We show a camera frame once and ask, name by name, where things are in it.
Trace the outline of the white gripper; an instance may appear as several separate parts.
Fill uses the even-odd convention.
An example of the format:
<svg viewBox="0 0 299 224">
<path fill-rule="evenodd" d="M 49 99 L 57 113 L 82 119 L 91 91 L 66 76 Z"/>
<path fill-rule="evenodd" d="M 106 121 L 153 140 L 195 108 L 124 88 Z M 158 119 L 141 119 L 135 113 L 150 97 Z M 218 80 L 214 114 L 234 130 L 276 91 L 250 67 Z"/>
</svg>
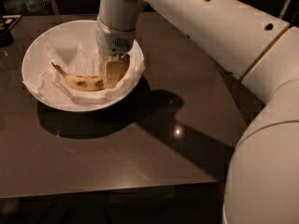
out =
<svg viewBox="0 0 299 224">
<path fill-rule="evenodd" d="M 96 21 L 95 39 L 98 45 L 98 72 L 104 75 L 104 87 L 115 88 L 129 69 L 130 56 L 128 53 L 135 40 L 135 30 L 122 31 L 112 29 Z M 109 58 L 107 55 L 125 54 L 120 57 Z"/>
</svg>

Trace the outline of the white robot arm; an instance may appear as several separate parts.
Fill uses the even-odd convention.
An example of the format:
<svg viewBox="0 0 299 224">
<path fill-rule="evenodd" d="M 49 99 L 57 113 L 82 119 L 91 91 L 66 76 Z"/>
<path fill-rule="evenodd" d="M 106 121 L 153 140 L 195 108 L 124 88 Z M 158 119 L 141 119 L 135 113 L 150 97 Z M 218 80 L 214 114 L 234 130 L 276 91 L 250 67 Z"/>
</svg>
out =
<svg viewBox="0 0 299 224">
<path fill-rule="evenodd" d="M 104 53 L 130 50 L 145 5 L 264 103 L 231 158 L 222 224 L 299 224 L 299 29 L 237 0 L 101 0 Z"/>
</svg>

